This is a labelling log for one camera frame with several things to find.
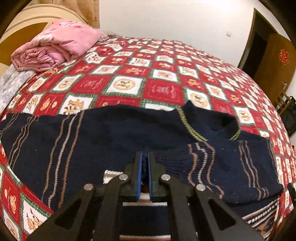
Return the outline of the beige floral curtain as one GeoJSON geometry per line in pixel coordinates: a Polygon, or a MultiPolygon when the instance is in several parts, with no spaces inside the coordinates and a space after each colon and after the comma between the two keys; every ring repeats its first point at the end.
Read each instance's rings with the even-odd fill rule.
{"type": "Polygon", "coordinates": [[[33,0],[28,6],[36,4],[54,4],[63,6],[81,16],[88,25],[100,28],[99,0],[33,0]]]}

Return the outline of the brown wooden door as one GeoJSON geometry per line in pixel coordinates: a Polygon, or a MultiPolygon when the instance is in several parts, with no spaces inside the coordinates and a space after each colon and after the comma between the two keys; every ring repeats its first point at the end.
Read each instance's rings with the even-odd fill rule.
{"type": "Polygon", "coordinates": [[[295,73],[295,47],[254,10],[249,37],[238,64],[273,104],[286,92],[295,73]]]}

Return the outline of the cream and brown headboard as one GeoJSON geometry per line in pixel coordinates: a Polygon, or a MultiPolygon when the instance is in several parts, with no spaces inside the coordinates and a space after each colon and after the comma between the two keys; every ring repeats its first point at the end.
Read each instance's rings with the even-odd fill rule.
{"type": "Polygon", "coordinates": [[[74,11],[54,4],[27,6],[18,13],[1,36],[1,75],[10,66],[11,54],[15,49],[31,41],[33,37],[58,19],[86,23],[74,11]]]}

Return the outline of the wooden chair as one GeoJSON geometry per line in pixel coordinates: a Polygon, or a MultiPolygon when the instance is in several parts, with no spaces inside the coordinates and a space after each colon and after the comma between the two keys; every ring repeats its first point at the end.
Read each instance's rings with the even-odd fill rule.
{"type": "Polygon", "coordinates": [[[276,98],[275,102],[273,103],[274,108],[278,112],[279,115],[283,114],[283,112],[287,109],[290,104],[290,97],[287,96],[285,90],[282,90],[281,93],[276,98]]]}

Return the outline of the black bag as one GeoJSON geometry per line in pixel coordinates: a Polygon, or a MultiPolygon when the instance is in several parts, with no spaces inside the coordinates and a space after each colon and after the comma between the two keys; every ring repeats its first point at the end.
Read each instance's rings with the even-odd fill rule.
{"type": "Polygon", "coordinates": [[[280,115],[289,137],[291,137],[295,133],[296,129],[295,98],[293,96],[290,96],[290,100],[291,102],[289,103],[288,107],[280,115]]]}

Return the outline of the folded pink quilt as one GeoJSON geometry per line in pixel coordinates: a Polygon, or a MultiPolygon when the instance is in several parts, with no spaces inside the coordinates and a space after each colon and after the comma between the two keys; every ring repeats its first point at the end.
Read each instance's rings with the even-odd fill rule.
{"type": "Polygon", "coordinates": [[[85,54],[102,37],[99,29],[60,19],[11,54],[18,71],[43,72],[85,54]]]}

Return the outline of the grey floral pillow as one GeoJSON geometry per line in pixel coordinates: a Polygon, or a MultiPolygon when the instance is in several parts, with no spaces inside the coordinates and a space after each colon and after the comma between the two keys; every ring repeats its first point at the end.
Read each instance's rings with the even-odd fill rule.
{"type": "Polygon", "coordinates": [[[4,112],[18,90],[35,74],[33,70],[18,71],[13,64],[1,76],[0,111],[4,112]]]}

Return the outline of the navy striped knit sweater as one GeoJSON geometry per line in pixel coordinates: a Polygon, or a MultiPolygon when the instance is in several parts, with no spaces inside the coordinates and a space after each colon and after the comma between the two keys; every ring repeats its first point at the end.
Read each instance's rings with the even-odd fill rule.
{"type": "Polygon", "coordinates": [[[144,190],[154,153],[168,174],[205,185],[265,240],[283,191],[269,138],[241,130],[235,116],[190,101],[171,111],[118,104],[56,116],[8,113],[1,143],[12,172],[53,211],[84,184],[120,175],[137,152],[144,190]]]}

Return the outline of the red checkered bear bedspread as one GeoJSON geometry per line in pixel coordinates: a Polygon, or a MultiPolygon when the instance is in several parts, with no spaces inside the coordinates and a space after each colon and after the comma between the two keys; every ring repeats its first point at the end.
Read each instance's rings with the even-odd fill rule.
{"type": "MultiPolygon", "coordinates": [[[[242,70],[185,43],[108,36],[76,60],[35,73],[4,112],[34,116],[118,104],[171,111],[194,106],[235,116],[241,130],[269,138],[283,191],[274,217],[274,237],[294,206],[295,155],[273,104],[242,70]]],[[[14,240],[26,240],[55,211],[12,172],[1,143],[1,220],[14,240]]],[[[123,202],[120,240],[170,240],[166,202],[152,202],[140,186],[137,202],[123,202]]]]}

